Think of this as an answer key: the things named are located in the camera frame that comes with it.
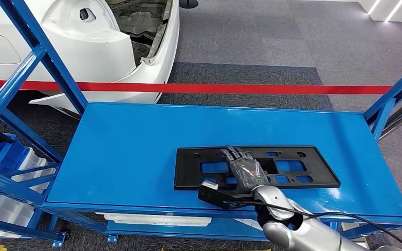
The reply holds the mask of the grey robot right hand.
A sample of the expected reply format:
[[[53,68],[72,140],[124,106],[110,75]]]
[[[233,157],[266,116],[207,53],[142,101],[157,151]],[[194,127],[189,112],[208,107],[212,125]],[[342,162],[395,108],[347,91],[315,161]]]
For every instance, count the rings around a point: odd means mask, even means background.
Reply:
[[[269,184],[261,164],[250,152],[232,146],[225,146],[220,152],[237,181],[237,193],[251,193],[256,187]]]

